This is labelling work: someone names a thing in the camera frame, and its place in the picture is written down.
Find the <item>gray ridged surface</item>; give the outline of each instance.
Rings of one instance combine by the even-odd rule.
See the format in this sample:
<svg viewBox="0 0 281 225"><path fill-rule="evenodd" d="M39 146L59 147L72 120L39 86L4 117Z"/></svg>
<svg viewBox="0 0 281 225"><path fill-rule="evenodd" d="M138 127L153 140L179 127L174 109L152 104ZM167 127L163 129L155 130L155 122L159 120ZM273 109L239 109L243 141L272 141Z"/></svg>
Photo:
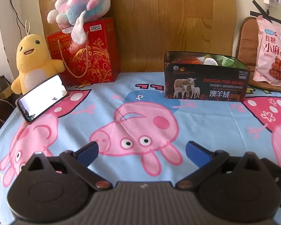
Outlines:
<svg viewBox="0 0 281 225"><path fill-rule="evenodd" d="M28 225L16 221L13 225ZM169 182L119 182L113 190L97 192L77 215L52 225L233 225L203 209L195 195ZM275 225L266 220L251 225Z"/></svg>

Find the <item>smartphone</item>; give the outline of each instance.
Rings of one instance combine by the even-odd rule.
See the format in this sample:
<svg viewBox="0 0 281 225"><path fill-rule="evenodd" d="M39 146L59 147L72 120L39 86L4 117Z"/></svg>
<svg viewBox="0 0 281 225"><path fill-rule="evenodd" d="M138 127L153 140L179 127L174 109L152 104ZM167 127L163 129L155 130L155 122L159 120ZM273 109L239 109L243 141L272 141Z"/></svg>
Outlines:
<svg viewBox="0 0 281 225"><path fill-rule="evenodd" d="M21 96L16 105L25 121L31 123L67 94L68 91L57 74Z"/></svg>

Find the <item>snack bag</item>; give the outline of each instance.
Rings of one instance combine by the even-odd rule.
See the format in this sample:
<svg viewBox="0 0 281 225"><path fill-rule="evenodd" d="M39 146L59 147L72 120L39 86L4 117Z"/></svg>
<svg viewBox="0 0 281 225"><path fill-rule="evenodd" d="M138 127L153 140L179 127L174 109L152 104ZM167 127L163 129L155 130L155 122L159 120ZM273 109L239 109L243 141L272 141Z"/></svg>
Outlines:
<svg viewBox="0 0 281 225"><path fill-rule="evenodd" d="M258 49L254 81L281 86L281 25L258 16Z"/></svg>

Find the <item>gift box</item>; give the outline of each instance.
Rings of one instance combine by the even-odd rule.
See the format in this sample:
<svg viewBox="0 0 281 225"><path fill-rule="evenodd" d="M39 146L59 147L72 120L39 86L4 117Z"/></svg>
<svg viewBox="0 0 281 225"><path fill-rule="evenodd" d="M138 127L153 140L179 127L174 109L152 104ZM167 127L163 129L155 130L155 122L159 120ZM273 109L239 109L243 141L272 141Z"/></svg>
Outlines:
<svg viewBox="0 0 281 225"><path fill-rule="evenodd" d="M231 56L167 52L164 78L166 98L242 102L250 70Z"/></svg>
<svg viewBox="0 0 281 225"><path fill-rule="evenodd" d="M64 61L66 70L60 73L66 86L114 82L120 72L112 18L84 24L86 42L78 45L71 38L71 30L47 36L52 59Z"/></svg>

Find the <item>black box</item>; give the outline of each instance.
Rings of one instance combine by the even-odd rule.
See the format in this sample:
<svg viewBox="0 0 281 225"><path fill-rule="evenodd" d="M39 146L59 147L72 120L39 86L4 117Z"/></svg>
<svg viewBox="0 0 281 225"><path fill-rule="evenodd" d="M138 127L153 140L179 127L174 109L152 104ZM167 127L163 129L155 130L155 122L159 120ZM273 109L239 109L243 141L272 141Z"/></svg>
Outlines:
<svg viewBox="0 0 281 225"><path fill-rule="evenodd" d="M166 98L242 102L250 70L231 56L167 52L164 77Z"/></svg>

